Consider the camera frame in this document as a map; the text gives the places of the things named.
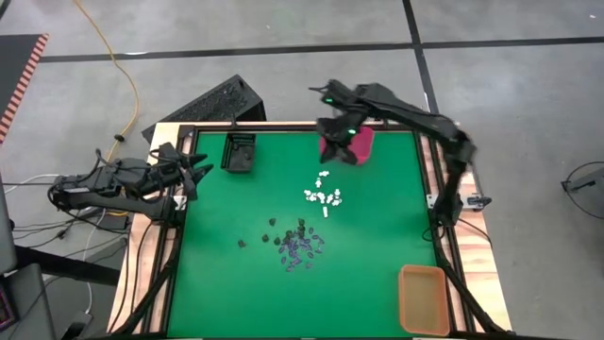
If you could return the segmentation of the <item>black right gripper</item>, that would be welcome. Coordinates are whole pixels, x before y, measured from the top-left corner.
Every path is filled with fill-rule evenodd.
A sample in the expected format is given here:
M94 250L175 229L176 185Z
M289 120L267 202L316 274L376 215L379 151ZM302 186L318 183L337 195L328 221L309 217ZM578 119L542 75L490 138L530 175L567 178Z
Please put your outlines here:
M361 124L347 115L318 118L316 121L317 132L327 141L320 160L331 161L337 156L341 162L357 164L358 157L351 149L352 143L350 142L360 128Z

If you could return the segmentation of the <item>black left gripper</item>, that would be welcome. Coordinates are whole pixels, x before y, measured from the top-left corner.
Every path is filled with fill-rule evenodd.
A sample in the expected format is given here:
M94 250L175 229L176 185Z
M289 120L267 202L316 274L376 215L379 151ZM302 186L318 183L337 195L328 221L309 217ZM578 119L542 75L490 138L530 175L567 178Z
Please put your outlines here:
M175 149L172 144L161 144L153 150L153 158L157 160L159 181L168 186L181 185L183 195L193 198L193 182L200 182L213 168L206 164L199 168L191 169L207 158L207 154L195 154L187 157Z

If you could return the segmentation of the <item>pink plastic bin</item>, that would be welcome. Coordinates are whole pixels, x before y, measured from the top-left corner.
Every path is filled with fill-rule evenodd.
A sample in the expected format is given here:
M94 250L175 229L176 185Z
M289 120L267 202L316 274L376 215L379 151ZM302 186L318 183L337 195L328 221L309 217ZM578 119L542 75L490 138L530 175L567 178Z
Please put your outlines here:
M369 128L369 127L360 128L359 132L352 138L352 140L350 142L350 143L352 143L351 149L354 151L354 153L358 157L358 163L350 164L350 165L363 165L365 162L367 162L369 160L369 158L372 154L374 137L375 137L375 132L371 128ZM319 140L320 156L325 147L325 142L327 142L327 141L321 136L320 140ZM337 158L337 156L332 161L342 162ZM319 158L319 162L326 163L326 162L330 162L330 161L321 161Z

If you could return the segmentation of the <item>black slotted plastic basket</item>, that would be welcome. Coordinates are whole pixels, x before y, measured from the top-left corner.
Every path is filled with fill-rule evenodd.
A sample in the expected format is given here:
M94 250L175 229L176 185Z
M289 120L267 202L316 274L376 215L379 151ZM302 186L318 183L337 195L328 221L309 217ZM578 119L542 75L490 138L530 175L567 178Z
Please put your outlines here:
M253 147L253 158L245 161L242 156L244 147ZM228 133L225 138L221 168L232 174L249 173L253 167L256 149L256 135L253 133Z

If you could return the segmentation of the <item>black perforated computer case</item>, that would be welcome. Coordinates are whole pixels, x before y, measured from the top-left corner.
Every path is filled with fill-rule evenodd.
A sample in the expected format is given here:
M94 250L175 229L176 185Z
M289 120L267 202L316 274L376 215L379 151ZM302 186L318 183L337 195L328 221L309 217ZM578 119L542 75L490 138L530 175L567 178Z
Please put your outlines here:
M159 122L263 122L266 120L261 97L240 75L234 75Z

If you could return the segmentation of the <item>black cart leg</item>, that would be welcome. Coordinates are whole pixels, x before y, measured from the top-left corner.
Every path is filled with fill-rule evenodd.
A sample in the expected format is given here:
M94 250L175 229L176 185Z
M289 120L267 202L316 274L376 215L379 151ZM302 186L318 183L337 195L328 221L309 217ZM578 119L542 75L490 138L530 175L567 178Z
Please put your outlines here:
M100 264L60 257L23 246L16 246L15 251L16 269L37 264L43 274L113 286L120 279L119 270Z

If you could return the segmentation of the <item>orange plastic bin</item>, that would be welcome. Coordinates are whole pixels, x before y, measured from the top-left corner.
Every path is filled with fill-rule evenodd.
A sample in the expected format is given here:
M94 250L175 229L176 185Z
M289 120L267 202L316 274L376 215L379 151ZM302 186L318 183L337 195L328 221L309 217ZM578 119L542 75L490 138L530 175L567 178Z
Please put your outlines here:
M437 266L404 265L398 274L401 327L410 333L450 333L445 272Z

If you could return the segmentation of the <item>wooden table board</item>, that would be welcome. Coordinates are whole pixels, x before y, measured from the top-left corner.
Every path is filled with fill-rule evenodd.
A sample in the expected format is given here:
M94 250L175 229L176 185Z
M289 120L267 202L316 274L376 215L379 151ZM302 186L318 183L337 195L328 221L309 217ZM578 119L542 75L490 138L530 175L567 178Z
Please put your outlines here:
M284 131L288 133L303 132L303 129L313 130L311 127L314 123L311 121L300 122L242 122L238 123L238 127L245 131L261 132L278 132ZM201 132L224 132L228 128L232 128L228 122L183 122L183 123L157 123L149 150L155 149L164 143L172 143L176 148L190 153L193 150L193 135L194 129L197 128ZM440 147L436 146L435 142L429 141L428 137L418 137L419 134L414 132L415 144L419 147L417 151L420 160L424 162L424 179L426 191L432 194L437 192L437 179L441 179L441 175L437 175L437 167L441 166ZM472 172L467 173L461 180L461 193L476 194L480 191L477 181ZM134 214L131 233L138 226L147 226L149 219L142 214ZM494 320L494 322L504 330L512 329L509 319L508 310L506 307L505 298L500 285L499 276L496 269L495 257L490 246L490 241L486 237L487 226L482 212L463 211L460 220L454 229L448 229L450 237L445 238L443 246L448 259L451 259L451 251L449 246L455 246L461 254L461 264L464 270L467 287L476 298L480 306ZM452 313L452 326L456 326L458 331L465 331L461 304L457 291L453 292L453 285L448 281L448 294L450 300L449 312ZM482 332L479 324L476 324L477 331Z

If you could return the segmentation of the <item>black mat orange striped edge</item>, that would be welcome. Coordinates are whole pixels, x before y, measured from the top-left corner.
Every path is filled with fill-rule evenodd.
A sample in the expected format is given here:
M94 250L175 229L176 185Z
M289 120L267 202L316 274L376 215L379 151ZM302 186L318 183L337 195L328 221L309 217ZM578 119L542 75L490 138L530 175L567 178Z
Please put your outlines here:
M49 35L0 35L0 145L8 136Z

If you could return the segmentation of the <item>grey cart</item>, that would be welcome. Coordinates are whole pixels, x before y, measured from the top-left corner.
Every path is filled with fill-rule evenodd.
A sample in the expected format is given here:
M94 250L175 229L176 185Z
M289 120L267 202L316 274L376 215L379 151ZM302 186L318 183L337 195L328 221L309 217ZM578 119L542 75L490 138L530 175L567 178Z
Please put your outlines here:
M56 340L40 267L18 268L1 177L0 340Z

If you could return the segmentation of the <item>black table frame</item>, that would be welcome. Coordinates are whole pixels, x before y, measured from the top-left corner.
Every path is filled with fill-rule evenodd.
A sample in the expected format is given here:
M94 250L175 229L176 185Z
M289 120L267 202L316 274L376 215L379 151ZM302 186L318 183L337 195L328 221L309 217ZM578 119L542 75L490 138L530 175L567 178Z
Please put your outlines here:
M243 175L220 167L225 138L196 138L212 168L187 210L169 336L404 336L398 274L435 264L414 136L379 132L352 166L320 163L311 128L264 127Z

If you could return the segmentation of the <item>black diagonal frame strut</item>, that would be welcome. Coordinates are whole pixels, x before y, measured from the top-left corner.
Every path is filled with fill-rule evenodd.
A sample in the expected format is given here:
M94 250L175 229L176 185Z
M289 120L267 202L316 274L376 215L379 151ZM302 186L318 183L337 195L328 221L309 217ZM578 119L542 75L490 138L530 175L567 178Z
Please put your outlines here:
M129 337L166 333L181 236L181 229L152 225L138 226L130 234L109 318L109 334Z
M445 281L449 281L459 295L465 331L477 332L476 324L479 324L485 333L506 333L507 330L494 322L467 287L460 251L455 246L449 246L451 259L447 258L442 239L448 240L450 232L445 231L442 237L437 229L433 229L429 232L429 236L434 247L437 265L445 272Z

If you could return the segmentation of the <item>silver mounting bracket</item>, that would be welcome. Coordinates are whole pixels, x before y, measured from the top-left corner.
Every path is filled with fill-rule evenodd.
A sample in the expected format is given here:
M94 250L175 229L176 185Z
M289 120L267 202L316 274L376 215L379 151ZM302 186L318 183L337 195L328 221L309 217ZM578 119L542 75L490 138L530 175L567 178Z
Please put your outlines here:
M427 204L431 209L434 208L437 198L437 195L427 195ZM460 195L460 200L464 210L471 210L473 212L482 211L492 202L490 197L479 194Z

